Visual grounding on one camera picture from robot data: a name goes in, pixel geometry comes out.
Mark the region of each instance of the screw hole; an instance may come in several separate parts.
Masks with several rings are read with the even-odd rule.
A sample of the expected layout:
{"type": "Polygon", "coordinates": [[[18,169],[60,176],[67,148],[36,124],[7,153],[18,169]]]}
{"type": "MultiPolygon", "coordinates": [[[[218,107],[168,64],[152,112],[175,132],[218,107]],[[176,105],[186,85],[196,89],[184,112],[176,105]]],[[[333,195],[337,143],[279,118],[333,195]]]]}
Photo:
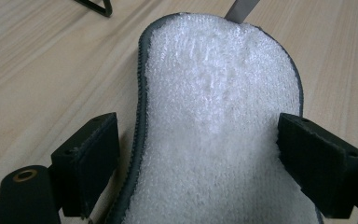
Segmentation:
{"type": "Polygon", "coordinates": [[[350,152],[350,156],[351,157],[357,157],[357,154],[356,154],[356,152],[350,152]]]}
{"type": "Polygon", "coordinates": [[[21,171],[19,173],[17,173],[16,175],[13,176],[13,181],[14,182],[23,182],[23,181],[27,181],[29,179],[32,179],[36,176],[37,171],[32,169],[32,170],[24,170],[21,171]]]}

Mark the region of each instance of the black plastic clamp jaw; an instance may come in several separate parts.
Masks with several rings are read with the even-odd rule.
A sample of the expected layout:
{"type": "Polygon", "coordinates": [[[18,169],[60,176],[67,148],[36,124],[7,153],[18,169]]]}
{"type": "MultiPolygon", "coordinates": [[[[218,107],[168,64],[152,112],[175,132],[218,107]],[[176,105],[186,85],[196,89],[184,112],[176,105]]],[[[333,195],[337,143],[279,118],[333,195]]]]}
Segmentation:
{"type": "Polygon", "coordinates": [[[116,113],[87,122],[51,155],[49,168],[33,165],[7,175],[0,187],[0,224],[61,223],[89,217],[117,168],[116,113]]]}
{"type": "Polygon", "coordinates": [[[358,207],[358,148],[314,122],[281,114],[280,159],[287,172],[324,214],[349,218],[358,207]]]}

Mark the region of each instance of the wood grain surface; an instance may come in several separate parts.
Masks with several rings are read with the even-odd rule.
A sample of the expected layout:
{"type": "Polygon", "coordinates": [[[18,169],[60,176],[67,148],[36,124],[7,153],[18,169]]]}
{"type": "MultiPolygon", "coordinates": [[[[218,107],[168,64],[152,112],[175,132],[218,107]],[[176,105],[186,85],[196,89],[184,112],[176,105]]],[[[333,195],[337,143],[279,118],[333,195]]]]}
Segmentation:
{"type": "MultiPolygon", "coordinates": [[[[115,111],[123,156],[91,216],[101,222],[128,164],[140,34],[164,15],[225,16],[232,3],[113,0],[107,19],[71,0],[0,0],[0,181],[26,165],[49,166],[50,154],[85,122],[115,111]]],[[[358,1],[261,0],[246,21],[294,59],[304,116],[358,147],[358,1]]],[[[350,220],[326,223],[357,220],[355,210],[350,220]]]]}

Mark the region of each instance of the wooden table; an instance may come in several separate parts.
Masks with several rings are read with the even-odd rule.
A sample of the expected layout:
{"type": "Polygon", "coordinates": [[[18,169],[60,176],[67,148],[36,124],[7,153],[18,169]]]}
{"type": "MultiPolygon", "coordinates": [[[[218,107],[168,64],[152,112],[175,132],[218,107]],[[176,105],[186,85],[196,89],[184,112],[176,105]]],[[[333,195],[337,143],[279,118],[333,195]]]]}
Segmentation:
{"type": "MultiPolygon", "coordinates": [[[[26,165],[49,166],[86,121],[116,111],[123,159],[92,215],[100,220],[128,163],[141,32],[174,12],[224,16],[232,3],[113,0],[107,19],[71,0],[0,0],[0,181],[26,165]]],[[[305,117],[358,147],[358,1],[261,0],[246,21],[294,59],[305,117]]]]}

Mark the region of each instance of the black clamp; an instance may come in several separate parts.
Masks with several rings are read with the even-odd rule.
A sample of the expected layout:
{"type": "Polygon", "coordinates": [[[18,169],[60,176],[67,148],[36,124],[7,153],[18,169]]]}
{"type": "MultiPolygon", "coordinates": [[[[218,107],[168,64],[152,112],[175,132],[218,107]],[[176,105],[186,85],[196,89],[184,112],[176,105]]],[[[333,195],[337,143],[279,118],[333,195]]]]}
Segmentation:
{"type": "Polygon", "coordinates": [[[316,207],[329,218],[349,218],[358,207],[358,148],[308,119],[281,114],[280,159],[316,207]]]}
{"type": "Polygon", "coordinates": [[[0,187],[0,224],[61,223],[89,217],[117,168],[116,113],[87,122],[51,154],[49,168],[32,165],[7,175],[0,187]]]}

